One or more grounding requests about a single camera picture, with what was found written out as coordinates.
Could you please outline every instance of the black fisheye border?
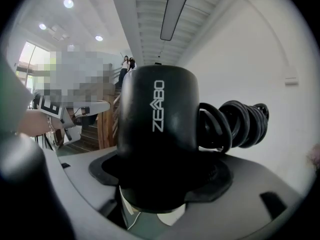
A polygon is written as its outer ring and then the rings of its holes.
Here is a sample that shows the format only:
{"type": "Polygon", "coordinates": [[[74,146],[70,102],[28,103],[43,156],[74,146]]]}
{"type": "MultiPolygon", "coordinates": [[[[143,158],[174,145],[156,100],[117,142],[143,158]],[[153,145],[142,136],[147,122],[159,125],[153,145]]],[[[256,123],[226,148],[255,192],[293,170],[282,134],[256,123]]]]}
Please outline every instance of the black fisheye border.
{"type": "MultiPolygon", "coordinates": [[[[10,29],[15,13],[23,0],[1,0],[0,33],[10,29]]],[[[319,0],[292,0],[308,23],[320,46],[319,0]]],[[[270,239],[287,239],[295,237],[303,239],[317,238],[320,226],[320,178],[317,177],[310,192],[293,216],[270,239]]]]}

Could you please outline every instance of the white ceiling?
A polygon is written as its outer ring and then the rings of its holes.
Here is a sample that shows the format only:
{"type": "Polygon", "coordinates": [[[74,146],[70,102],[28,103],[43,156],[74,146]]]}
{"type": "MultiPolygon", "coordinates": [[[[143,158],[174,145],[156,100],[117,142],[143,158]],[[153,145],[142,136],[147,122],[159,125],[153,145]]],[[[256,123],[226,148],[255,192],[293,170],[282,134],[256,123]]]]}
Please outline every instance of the white ceiling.
{"type": "MultiPolygon", "coordinates": [[[[139,40],[133,42],[128,39],[133,55],[139,57],[144,65],[155,62],[175,65],[219,1],[186,0],[171,41],[160,39],[167,0],[134,0],[135,11],[129,7],[121,11],[124,5],[117,1],[115,5],[118,12],[126,14],[119,15],[122,25],[131,23],[130,27],[136,28],[134,34],[139,36],[139,40]]],[[[127,37],[127,32],[133,35],[132,29],[123,29],[127,37]]]]}
{"type": "Polygon", "coordinates": [[[58,49],[73,44],[87,51],[115,54],[130,50],[113,0],[73,0],[70,9],[64,7],[63,1],[28,0],[18,24],[58,49]],[[40,23],[47,29],[41,30],[40,23]],[[49,30],[57,26],[64,36],[60,41],[54,40],[49,30]],[[96,41],[97,35],[103,41],[96,41]]]}

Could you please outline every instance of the linear ceiling light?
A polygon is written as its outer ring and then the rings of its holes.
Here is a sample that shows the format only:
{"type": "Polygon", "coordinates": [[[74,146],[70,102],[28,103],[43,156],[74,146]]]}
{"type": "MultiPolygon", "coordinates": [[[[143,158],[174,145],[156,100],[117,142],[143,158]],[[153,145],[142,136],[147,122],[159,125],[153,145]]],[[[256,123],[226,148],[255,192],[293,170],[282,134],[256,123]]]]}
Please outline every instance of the linear ceiling light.
{"type": "Polygon", "coordinates": [[[174,35],[180,14],[186,0],[167,0],[162,22],[162,29],[160,38],[162,40],[170,41],[174,35]]]}

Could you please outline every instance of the cable coil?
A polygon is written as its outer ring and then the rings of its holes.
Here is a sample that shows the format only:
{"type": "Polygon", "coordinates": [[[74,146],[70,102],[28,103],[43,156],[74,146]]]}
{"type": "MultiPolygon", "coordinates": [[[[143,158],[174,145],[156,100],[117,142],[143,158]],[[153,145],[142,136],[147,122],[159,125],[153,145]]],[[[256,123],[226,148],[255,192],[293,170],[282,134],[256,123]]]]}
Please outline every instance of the cable coil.
{"type": "Polygon", "coordinates": [[[206,149],[249,148],[266,136],[269,121],[268,107],[254,106],[231,100],[219,109],[208,103],[199,105],[198,144],[206,149]]]}

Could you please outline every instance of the staircase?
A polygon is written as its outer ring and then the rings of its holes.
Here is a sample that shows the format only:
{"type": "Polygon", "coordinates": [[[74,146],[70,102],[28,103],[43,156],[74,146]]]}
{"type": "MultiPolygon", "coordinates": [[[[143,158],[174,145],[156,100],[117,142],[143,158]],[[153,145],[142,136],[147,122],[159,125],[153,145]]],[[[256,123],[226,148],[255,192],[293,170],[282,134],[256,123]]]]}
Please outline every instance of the staircase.
{"type": "MultiPolygon", "coordinates": [[[[106,123],[111,124],[112,126],[112,138],[113,138],[112,145],[113,146],[117,145],[120,93],[121,93],[121,88],[117,87],[116,85],[114,95],[112,97],[109,97],[110,102],[113,101],[113,105],[111,105],[110,107],[110,109],[112,110],[113,120],[111,122],[107,121],[106,123]]],[[[67,146],[78,153],[86,153],[90,151],[96,151],[101,148],[106,148],[106,145],[101,144],[104,140],[100,140],[100,144],[99,144],[99,137],[98,137],[99,135],[98,120],[99,120],[99,117],[102,117],[102,116],[103,116],[102,113],[98,114],[97,120],[93,125],[89,125],[87,129],[82,129],[81,139],[73,143],[70,143],[67,146]]]]}

